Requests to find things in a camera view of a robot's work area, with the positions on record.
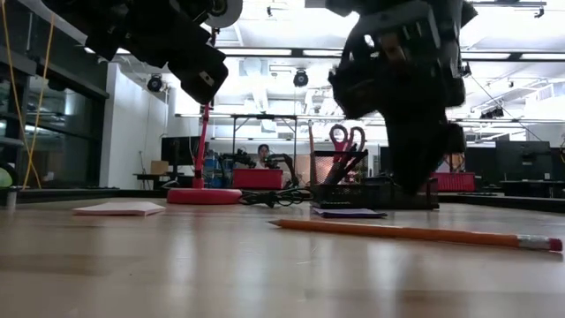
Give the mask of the large black computer monitor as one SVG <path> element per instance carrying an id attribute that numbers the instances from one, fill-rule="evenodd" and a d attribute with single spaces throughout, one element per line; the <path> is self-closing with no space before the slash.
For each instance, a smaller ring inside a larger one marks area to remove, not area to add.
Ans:
<path id="1" fill-rule="evenodd" d="M 551 178 L 553 162 L 547 141 L 496 141 L 495 154 L 503 181 Z"/>

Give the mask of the pink sticky note pad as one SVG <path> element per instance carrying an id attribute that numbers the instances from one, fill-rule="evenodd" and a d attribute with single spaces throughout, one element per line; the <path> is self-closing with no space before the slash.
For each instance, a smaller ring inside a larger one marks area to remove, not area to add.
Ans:
<path id="1" fill-rule="evenodd" d="M 165 207 L 150 201 L 130 201 L 75 208 L 73 213 L 76 216 L 151 216 L 165 210 Z"/>

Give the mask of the red desk lamp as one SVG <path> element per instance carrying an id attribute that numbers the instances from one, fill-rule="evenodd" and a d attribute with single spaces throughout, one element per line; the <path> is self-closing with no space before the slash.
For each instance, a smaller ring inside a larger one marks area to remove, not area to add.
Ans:
<path id="1" fill-rule="evenodd" d="M 189 20 L 189 26 L 183 34 L 189 37 L 189 47 L 207 44 L 215 48 L 216 37 L 220 30 L 233 25 L 243 10 L 243 0 L 175 0 L 178 10 Z M 203 113 L 209 114 L 214 99 L 203 107 Z M 168 202 L 193 205 L 235 204 L 241 192 L 238 190 L 208 189 L 204 178 L 193 176 L 192 186 L 188 189 L 171 190 Z"/>

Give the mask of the black background rig frame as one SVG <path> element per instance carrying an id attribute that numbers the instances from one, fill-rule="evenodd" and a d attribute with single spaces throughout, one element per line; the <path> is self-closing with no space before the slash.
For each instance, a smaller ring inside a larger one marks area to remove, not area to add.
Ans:
<path id="1" fill-rule="evenodd" d="M 207 127 L 209 120 L 211 118 L 229 118 L 232 121 L 232 135 L 231 135 L 231 153 L 234 155 L 236 153 L 236 137 L 237 131 L 245 125 L 249 120 L 270 120 L 270 121 L 282 121 L 284 122 L 293 133 L 297 132 L 298 128 L 298 117 L 296 115 L 275 115 L 275 114 L 208 114 L 204 113 L 198 114 L 176 114 L 176 117 L 195 117 L 201 119 L 201 133 L 198 153 L 196 159 L 194 160 L 194 177 L 203 179 L 203 169 L 204 169 L 204 150 L 205 141 L 207 137 Z"/>

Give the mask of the purple sticky note pad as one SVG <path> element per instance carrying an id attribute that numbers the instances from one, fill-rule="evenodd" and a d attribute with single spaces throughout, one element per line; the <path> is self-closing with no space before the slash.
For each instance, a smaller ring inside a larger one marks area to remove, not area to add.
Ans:
<path id="1" fill-rule="evenodd" d="M 388 214 L 367 208 L 324 209 L 311 208 L 311 212 L 323 218 L 384 218 Z"/>

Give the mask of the black mesh desk organizer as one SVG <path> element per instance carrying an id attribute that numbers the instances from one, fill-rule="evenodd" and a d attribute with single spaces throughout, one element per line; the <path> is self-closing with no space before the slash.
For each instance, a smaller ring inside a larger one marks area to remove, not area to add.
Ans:
<path id="1" fill-rule="evenodd" d="M 316 208 L 437 209 L 437 180 L 429 179 L 414 195 L 404 193 L 390 175 L 367 175 L 367 156 L 337 185 L 324 183 L 335 151 L 315 151 L 316 182 L 310 189 Z"/>

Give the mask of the small green round object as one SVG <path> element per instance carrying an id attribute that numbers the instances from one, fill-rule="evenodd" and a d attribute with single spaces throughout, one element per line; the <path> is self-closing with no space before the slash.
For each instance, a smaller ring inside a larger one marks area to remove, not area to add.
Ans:
<path id="1" fill-rule="evenodd" d="M 16 183 L 16 176 L 9 164 L 0 163 L 0 188 L 8 188 Z"/>

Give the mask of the red handled scissors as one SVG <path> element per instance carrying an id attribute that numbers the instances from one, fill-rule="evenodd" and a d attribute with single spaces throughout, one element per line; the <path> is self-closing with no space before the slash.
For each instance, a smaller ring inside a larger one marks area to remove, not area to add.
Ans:
<path id="1" fill-rule="evenodd" d="M 333 177 L 337 163 L 342 157 L 350 152 L 361 152 L 365 147 L 365 130 L 360 126 L 353 126 L 350 129 L 343 125 L 336 124 L 331 127 L 329 137 L 334 144 L 335 152 L 333 165 L 324 183 L 330 185 L 328 181 Z"/>

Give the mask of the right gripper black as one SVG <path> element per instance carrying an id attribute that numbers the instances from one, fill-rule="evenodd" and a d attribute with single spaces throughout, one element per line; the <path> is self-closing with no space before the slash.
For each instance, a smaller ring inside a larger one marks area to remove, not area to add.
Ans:
<path id="1" fill-rule="evenodd" d="M 335 101 L 348 119 L 385 118 L 393 179 L 415 194 L 445 152 L 465 150 L 463 129 L 445 110 L 465 101 L 460 31 L 478 12 L 468 0 L 326 0 L 326 7 L 359 16 L 328 75 Z"/>

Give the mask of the blue storage bins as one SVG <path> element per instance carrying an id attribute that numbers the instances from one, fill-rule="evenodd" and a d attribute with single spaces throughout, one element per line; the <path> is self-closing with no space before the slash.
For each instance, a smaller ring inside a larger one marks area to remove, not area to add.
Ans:
<path id="1" fill-rule="evenodd" d="M 204 161 L 203 178 L 206 188 L 231 188 L 233 162 L 222 156 L 209 156 Z"/>

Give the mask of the dark background desk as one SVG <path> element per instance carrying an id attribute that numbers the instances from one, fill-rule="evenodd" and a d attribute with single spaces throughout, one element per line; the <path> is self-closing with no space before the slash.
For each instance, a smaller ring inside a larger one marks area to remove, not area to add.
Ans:
<path id="1" fill-rule="evenodd" d="M 505 196 L 565 199 L 565 181 L 501 181 Z"/>

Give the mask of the black pen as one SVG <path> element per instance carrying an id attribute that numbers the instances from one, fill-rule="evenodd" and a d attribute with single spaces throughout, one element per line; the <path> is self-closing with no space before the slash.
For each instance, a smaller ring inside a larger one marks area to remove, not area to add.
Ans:
<path id="1" fill-rule="evenodd" d="M 348 175 L 366 156 L 368 156 L 368 150 L 365 149 L 362 152 L 350 153 L 345 157 L 343 167 L 337 173 L 337 180 L 340 181 L 346 175 Z"/>
<path id="2" fill-rule="evenodd" d="M 342 157 L 337 163 L 333 177 L 328 181 L 330 185 L 338 184 L 344 176 L 356 165 L 357 159 L 362 152 L 350 152 Z"/>

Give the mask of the red storage bin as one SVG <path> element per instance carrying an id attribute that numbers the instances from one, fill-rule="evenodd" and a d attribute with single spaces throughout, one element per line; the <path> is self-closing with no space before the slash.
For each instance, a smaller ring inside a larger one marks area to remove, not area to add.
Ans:
<path id="1" fill-rule="evenodd" d="M 435 172 L 439 192 L 471 193 L 476 190 L 475 174 L 472 172 Z"/>
<path id="2" fill-rule="evenodd" d="M 283 171 L 269 169 L 234 169 L 232 186 L 237 189 L 282 189 Z"/>

